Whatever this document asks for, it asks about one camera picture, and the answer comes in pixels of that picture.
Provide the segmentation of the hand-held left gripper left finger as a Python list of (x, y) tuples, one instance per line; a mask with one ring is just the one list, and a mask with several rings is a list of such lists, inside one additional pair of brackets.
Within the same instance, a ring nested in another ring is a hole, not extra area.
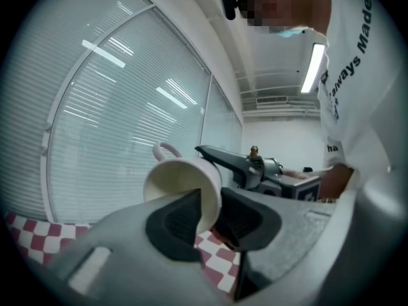
[(199, 190), (116, 211), (49, 264), (47, 287), (63, 305), (224, 305), (194, 247)]

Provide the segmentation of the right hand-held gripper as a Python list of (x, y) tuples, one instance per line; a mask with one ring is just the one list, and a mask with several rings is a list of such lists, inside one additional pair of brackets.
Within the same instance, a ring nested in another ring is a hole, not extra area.
[(294, 178), (283, 174), (274, 158), (248, 157), (210, 145), (194, 148), (207, 161), (231, 170), (233, 181), (242, 189), (300, 201), (317, 201), (321, 179), (318, 176)]

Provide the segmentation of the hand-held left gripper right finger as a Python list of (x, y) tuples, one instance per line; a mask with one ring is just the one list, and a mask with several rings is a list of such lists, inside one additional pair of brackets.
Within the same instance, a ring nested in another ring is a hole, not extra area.
[(275, 284), (311, 251), (335, 204), (223, 188), (216, 231), (240, 254), (234, 300)]

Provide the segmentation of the person's right hand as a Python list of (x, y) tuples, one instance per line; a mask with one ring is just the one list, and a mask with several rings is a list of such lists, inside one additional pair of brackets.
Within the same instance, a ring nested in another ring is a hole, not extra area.
[(283, 169), (282, 174), (288, 177), (296, 178), (298, 180), (305, 180), (310, 177), (321, 177), (326, 175), (328, 171), (330, 171), (331, 168), (326, 168), (323, 170), (319, 171), (312, 171), (312, 172), (300, 172), (300, 171), (295, 171), (295, 170), (289, 170), (289, 169)]

